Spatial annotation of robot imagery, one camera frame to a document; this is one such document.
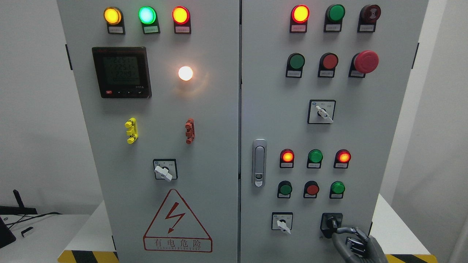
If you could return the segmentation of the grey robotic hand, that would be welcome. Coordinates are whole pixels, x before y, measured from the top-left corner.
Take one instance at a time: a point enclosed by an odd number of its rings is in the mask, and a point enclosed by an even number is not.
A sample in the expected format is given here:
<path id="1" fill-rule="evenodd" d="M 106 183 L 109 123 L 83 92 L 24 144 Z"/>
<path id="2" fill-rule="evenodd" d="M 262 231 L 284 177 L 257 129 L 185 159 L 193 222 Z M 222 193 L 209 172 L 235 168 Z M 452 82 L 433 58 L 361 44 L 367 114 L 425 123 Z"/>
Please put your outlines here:
<path id="1" fill-rule="evenodd" d="M 356 238 L 347 237 L 341 241 L 339 234 L 349 233 Z M 388 263 L 376 238 L 368 236 L 359 228 L 338 228 L 332 234 L 333 245 L 346 263 Z"/>

